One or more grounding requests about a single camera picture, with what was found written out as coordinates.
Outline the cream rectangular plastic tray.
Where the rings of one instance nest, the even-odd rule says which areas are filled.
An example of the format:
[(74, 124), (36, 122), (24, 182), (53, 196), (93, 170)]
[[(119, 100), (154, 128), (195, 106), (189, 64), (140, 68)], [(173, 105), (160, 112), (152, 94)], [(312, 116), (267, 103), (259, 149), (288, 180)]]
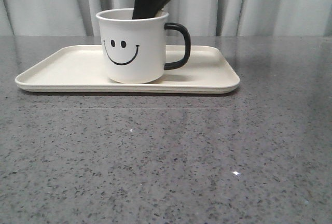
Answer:
[(188, 63), (166, 71), (150, 83), (117, 83), (103, 69), (100, 45), (60, 49), (15, 78), (28, 92), (124, 92), (224, 94), (235, 90), (240, 78), (222, 53), (210, 46), (192, 46)]

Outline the white smiley mug black handle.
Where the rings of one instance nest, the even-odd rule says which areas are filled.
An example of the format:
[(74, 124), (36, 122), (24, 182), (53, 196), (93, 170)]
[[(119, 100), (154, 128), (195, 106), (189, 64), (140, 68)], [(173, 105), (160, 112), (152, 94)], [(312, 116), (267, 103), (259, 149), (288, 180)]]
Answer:
[[(120, 83), (147, 83), (159, 79), (165, 71), (183, 67), (191, 53), (191, 37), (179, 23), (167, 22), (161, 11), (153, 18), (134, 19), (133, 9), (111, 9), (98, 12), (101, 45), (106, 71), (111, 80)], [(166, 62), (167, 30), (178, 31), (185, 41), (183, 58)]]

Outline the pale grey pleated curtain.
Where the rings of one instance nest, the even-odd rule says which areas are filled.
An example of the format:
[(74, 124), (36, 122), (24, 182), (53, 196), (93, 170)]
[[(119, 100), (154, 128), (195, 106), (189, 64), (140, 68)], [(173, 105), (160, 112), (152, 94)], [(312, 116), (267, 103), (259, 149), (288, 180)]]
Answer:
[[(98, 36), (96, 14), (134, 0), (1, 0), (3, 36)], [(330, 36), (331, 0), (171, 0), (192, 36)]]

